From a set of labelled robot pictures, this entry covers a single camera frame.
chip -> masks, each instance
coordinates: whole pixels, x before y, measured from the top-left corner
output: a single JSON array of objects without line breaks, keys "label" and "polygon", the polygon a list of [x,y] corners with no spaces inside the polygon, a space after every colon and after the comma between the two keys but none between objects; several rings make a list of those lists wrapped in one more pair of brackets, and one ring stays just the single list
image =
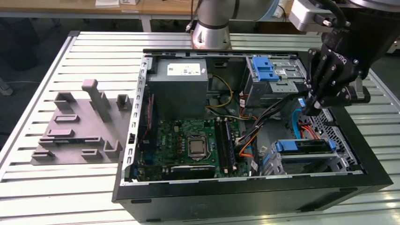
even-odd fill
[{"label": "chip", "polygon": [[188,137],[188,156],[198,161],[208,153],[206,136],[204,135],[190,135]]}]

ram slot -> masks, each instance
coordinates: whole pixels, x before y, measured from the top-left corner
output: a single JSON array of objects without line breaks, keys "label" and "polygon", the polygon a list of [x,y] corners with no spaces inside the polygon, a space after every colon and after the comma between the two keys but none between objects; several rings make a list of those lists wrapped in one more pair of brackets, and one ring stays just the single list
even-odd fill
[{"label": "ram slot", "polygon": [[229,172],[236,170],[236,159],[234,159],[234,148],[233,148],[233,140],[232,140],[232,136],[230,136],[230,127],[229,127],[229,122],[228,119],[225,118],[225,132],[226,132],[226,139],[224,139],[225,141],[225,149],[226,151],[226,157],[228,157],[228,163],[229,163]]},{"label": "ram slot", "polygon": [[229,123],[224,120],[220,120],[220,118],[216,118],[213,124],[218,152],[220,172],[228,173],[236,169]]}]

wooden desk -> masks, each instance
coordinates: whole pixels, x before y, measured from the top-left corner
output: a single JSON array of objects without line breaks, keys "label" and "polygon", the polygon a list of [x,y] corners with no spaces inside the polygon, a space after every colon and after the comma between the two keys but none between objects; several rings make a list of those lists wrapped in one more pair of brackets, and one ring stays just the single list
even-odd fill
[{"label": "wooden desk", "polygon": [[190,19],[190,0],[140,0],[137,5],[96,8],[96,0],[0,0],[0,17],[140,19],[150,32],[152,19]]},{"label": "wooden desk", "polygon": [[74,14],[121,14],[122,10],[140,13],[144,0],[137,5],[120,5],[118,8],[96,8],[96,0],[0,0],[0,11],[74,13]]},{"label": "wooden desk", "polygon": [[190,15],[190,0],[144,0],[142,14],[149,15]]}]

slotted metal worktable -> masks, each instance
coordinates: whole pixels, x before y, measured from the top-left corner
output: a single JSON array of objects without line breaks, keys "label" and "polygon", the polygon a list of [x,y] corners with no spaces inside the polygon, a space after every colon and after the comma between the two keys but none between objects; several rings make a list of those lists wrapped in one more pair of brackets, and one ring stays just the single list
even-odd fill
[{"label": "slotted metal worktable", "polygon": [[[233,49],[242,50],[306,51],[320,47],[320,38],[308,36],[232,34],[230,40]],[[144,48],[189,49],[190,38],[180,33],[113,32],[81,32],[66,38],[0,152],[1,225],[137,223],[122,207],[110,203],[117,164],[32,166],[29,161],[56,109],[57,91],[89,98],[80,91],[81,81],[97,79],[106,97],[133,96]],[[390,175],[392,186],[322,212],[166,224],[400,224],[400,105],[373,72],[364,83],[370,103],[346,110]]]}]

label sticker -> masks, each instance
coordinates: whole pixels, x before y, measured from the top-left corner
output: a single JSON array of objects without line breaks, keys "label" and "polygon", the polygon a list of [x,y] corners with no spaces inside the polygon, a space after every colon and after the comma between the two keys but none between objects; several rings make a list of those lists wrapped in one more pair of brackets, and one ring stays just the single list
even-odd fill
[{"label": "label sticker", "polygon": [[286,72],[285,72],[285,70],[284,69],[277,69],[277,70],[274,70],[274,73],[276,74],[286,74]]},{"label": "label sticker", "polygon": [[121,10],[120,12],[121,13],[138,13],[137,10]]},{"label": "label sticker", "polygon": [[168,76],[200,75],[200,63],[169,63],[166,66]]},{"label": "label sticker", "polygon": [[265,152],[266,152],[266,149],[268,149],[268,148],[262,145],[261,148],[260,148],[258,153],[265,153]]},{"label": "label sticker", "polygon": [[250,161],[250,167],[257,171],[258,165],[256,164],[254,160]]},{"label": "label sticker", "polygon": [[244,99],[240,99],[240,100],[238,100],[238,103],[240,103],[240,107],[244,108],[244,107],[245,107],[245,100],[244,100]]}]

